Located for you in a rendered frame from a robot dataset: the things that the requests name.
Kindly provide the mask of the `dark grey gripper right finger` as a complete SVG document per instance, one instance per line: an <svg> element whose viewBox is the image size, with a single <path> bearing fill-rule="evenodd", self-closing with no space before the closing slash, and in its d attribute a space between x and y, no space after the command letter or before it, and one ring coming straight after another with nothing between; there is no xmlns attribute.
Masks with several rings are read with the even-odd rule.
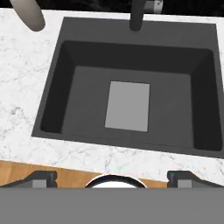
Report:
<svg viewBox="0 0 224 224"><path fill-rule="evenodd" d="M203 179L200 179L190 171L168 171L167 172L168 188L202 188L202 187L218 187L218 185Z"/></svg>

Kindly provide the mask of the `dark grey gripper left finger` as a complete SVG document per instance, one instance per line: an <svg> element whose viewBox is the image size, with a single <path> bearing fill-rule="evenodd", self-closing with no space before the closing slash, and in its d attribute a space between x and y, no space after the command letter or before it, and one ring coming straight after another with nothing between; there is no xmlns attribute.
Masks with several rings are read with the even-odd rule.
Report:
<svg viewBox="0 0 224 224"><path fill-rule="evenodd" d="M56 171L34 171L24 179L3 185L3 188L57 188L57 177Z"/></svg>

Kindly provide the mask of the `beige rounded object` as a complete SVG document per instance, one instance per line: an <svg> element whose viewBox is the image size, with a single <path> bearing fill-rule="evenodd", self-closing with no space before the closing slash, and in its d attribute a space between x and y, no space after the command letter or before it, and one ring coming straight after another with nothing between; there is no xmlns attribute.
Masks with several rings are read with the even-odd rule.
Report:
<svg viewBox="0 0 224 224"><path fill-rule="evenodd" d="M10 0L10 3L29 29L40 32L45 28L46 21L36 0Z"/></svg>

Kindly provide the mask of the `dark grey tap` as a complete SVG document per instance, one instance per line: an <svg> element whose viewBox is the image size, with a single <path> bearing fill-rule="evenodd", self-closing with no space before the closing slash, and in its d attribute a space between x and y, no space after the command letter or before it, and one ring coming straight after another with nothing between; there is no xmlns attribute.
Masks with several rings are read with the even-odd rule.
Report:
<svg viewBox="0 0 224 224"><path fill-rule="evenodd" d="M140 32L144 21L144 14L160 14L164 0L131 0L129 29Z"/></svg>

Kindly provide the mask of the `dark grey sink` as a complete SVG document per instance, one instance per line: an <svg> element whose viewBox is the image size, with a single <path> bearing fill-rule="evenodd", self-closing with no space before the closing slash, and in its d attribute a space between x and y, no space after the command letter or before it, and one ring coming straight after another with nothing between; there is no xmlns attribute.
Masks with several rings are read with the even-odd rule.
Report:
<svg viewBox="0 0 224 224"><path fill-rule="evenodd" d="M224 158L215 24L64 18L32 134Z"/></svg>

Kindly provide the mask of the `white and black round object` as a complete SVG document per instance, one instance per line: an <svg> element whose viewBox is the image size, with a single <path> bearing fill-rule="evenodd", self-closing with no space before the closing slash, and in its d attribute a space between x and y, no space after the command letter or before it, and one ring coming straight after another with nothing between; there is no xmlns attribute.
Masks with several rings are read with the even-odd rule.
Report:
<svg viewBox="0 0 224 224"><path fill-rule="evenodd" d="M109 174L93 178L86 188L146 188L146 185L136 178Z"/></svg>

